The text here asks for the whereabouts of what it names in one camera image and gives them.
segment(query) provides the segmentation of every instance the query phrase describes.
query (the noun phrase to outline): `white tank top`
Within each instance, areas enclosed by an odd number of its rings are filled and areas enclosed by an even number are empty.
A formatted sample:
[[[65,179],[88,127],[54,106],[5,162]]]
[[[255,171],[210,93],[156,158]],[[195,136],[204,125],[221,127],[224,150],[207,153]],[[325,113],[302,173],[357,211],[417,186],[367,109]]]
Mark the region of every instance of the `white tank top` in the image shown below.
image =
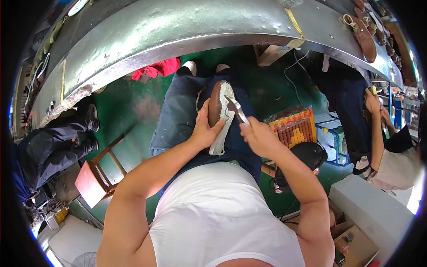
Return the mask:
[[[181,174],[160,198],[149,234],[159,267],[238,258],[305,265],[295,232],[272,214],[254,178],[228,162]]]

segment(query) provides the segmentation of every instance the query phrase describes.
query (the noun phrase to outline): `hand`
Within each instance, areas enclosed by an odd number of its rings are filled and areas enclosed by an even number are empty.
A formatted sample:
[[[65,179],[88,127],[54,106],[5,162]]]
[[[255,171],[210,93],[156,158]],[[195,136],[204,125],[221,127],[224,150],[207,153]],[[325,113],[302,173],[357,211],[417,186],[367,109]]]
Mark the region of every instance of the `hand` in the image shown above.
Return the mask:
[[[240,135],[243,136],[244,141],[249,144],[255,154],[262,158],[274,160],[277,151],[287,149],[267,124],[259,122],[254,117],[248,117],[248,120],[251,125],[246,123],[239,125]]]
[[[365,89],[365,106],[372,115],[380,114],[380,100],[378,99],[377,95],[374,96],[371,93],[371,90],[369,88]]]
[[[382,108],[381,109],[381,120],[384,122],[384,124],[389,127],[389,126],[393,126],[392,120],[390,119],[390,114],[387,111],[387,109]]]
[[[199,110],[193,134],[188,139],[190,142],[193,143],[193,145],[195,145],[199,149],[199,151],[205,149],[206,147],[210,147],[225,125],[225,120],[220,120],[215,124],[214,127],[211,128],[209,126],[209,100],[210,98],[208,98],[205,103],[203,103],[203,107]]]

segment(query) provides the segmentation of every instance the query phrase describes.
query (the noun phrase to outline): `wooden chair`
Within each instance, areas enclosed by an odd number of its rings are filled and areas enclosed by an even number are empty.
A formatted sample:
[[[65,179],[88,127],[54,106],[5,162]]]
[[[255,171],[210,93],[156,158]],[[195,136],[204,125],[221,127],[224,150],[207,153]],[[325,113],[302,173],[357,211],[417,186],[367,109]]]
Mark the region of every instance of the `wooden chair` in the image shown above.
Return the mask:
[[[99,165],[99,162],[104,158],[105,155],[110,155],[111,159],[116,164],[117,168],[120,170],[123,176],[127,174],[112,151],[113,147],[121,142],[123,138],[124,135],[121,135],[119,138],[114,140],[92,161],[86,160],[79,172],[79,175],[77,176],[76,181],[74,182],[81,196],[90,208],[93,208],[99,201],[112,196],[118,185],[118,183],[114,185],[111,184]]]

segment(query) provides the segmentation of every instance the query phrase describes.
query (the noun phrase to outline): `factory floor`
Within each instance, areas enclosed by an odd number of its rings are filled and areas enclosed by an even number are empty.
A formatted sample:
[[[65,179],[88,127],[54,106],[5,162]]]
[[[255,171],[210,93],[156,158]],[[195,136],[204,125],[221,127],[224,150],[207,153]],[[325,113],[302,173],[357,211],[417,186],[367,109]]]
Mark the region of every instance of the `factory floor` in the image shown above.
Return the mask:
[[[180,59],[181,64],[188,60],[195,61],[197,75],[202,77],[213,75],[216,66],[220,63],[236,68],[246,82],[250,101],[259,120],[299,105],[293,85],[284,76],[284,69],[295,63],[292,52],[287,53],[271,66],[262,68],[256,66],[252,46],[208,50],[181,56]],[[315,120],[327,120],[326,98],[318,91],[307,73],[295,65],[288,69],[286,74],[295,83],[303,106],[312,106]],[[99,141],[99,150],[86,156],[86,159],[94,158],[123,133],[125,134],[124,140],[113,150],[126,171],[129,172],[149,158],[152,134],[156,128],[161,105],[172,77],[173,75],[167,77],[159,75],[156,79],[151,79],[143,76],[139,81],[134,81],[131,80],[131,77],[125,76],[110,83],[102,93],[82,100],[93,102],[97,106],[101,125],[99,131],[95,133],[95,137]],[[100,165],[113,183],[123,178],[109,157],[105,157]],[[326,193],[329,193],[330,186],[350,174],[352,168],[352,164],[337,167],[324,163],[320,167],[317,177]],[[282,216],[284,212],[288,214],[297,211],[299,202],[294,201],[294,195],[292,193],[276,194],[271,189],[273,183],[270,180],[270,176],[261,173],[260,188],[273,214]],[[79,200],[91,214],[87,214],[76,201],[70,204],[72,213],[84,220],[93,220],[92,216],[94,216],[100,222],[104,221],[105,211],[111,198],[101,201],[92,209],[81,197]],[[157,203],[157,196],[152,196],[147,200],[146,214],[149,223],[154,218]]]

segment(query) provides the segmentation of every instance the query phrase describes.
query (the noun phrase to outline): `metal workbench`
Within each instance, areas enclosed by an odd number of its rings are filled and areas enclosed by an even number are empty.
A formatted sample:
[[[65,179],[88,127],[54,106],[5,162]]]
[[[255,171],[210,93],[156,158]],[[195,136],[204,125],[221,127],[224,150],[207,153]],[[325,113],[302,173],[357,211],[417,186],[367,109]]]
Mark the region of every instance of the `metal workbench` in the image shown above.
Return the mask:
[[[301,48],[403,87],[385,48],[377,42],[377,58],[369,64],[340,13],[315,0],[304,0],[292,11],[306,38]],[[137,1],[96,25],[52,69],[33,105],[31,128],[43,127],[83,97],[146,65],[221,47],[286,45],[292,39],[300,35],[277,0]]]

